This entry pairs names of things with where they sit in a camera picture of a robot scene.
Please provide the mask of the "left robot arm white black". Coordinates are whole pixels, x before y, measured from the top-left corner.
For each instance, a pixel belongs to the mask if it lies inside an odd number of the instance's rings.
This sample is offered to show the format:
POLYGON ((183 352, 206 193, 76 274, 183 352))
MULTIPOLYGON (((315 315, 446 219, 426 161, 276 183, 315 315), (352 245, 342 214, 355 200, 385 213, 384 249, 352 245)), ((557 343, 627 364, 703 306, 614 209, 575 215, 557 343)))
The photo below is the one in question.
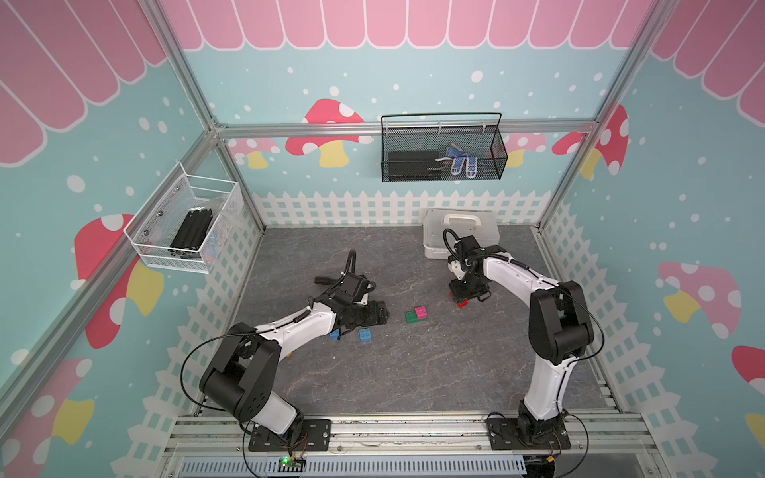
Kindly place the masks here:
POLYGON ((285 439, 299 436, 302 413, 273 390, 280 362, 334 332, 386 324, 384 302, 369 299, 376 286, 348 272, 296 313, 255 328, 234 325, 202 375, 200 391, 242 424, 253 422, 285 439))

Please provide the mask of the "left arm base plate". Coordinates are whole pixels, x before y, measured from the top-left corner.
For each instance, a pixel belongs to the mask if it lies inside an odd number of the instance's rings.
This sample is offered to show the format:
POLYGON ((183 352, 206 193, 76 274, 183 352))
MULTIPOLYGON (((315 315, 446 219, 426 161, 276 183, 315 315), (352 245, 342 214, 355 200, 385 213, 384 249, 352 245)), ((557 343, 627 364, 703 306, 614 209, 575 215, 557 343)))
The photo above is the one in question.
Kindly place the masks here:
POLYGON ((247 447, 251 452, 327 451, 331 426, 331 420, 306 419, 299 415, 283 434, 274 433, 262 425, 257 426, 250 434, 247 447))

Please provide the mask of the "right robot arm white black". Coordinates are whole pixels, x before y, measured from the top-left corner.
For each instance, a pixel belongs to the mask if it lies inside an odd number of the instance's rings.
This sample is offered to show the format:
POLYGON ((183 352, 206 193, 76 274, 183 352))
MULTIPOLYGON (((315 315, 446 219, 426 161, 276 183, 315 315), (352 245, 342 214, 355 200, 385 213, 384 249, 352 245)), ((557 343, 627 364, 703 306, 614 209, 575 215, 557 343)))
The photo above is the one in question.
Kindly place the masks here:
POLYGON ((448 252, 452 300, 464 307, 491 297, 499 285, 529 309, 528 340, 535 353, 531 384, 518 407, 516 435, 522 445, 539 446, 564 431, 563 397, 573 368, 587 360, 595 340, 582 287, 549 278, 517 260, 499 245, 482 246, 474 236, 442 233, 448 252))

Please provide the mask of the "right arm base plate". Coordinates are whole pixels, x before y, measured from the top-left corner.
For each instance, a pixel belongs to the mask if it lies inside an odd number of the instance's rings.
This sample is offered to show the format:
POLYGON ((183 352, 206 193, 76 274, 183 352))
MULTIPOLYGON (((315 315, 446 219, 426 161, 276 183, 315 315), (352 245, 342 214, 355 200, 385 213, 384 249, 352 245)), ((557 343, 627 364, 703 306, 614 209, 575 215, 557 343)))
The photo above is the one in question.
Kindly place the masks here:
POLYGON ((485 425, 493 450, 542 450, 557 453, 571 448, 568 430, 561 417, 535 420, 530 416, 492 415, 485 425))

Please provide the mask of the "green lego brick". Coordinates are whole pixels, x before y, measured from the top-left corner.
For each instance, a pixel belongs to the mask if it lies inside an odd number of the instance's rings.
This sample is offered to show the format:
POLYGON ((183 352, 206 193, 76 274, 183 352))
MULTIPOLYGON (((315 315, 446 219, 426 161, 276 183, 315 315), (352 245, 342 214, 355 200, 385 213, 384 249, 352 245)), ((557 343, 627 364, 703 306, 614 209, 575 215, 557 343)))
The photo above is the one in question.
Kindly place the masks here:
POLYGON ((404 314, 404 318, 406 318, 406 322, 408 324, 416 324, 420 321, 418 318, 418 315, 416 314, 416 311, 408 311, 406 314, 404 314))

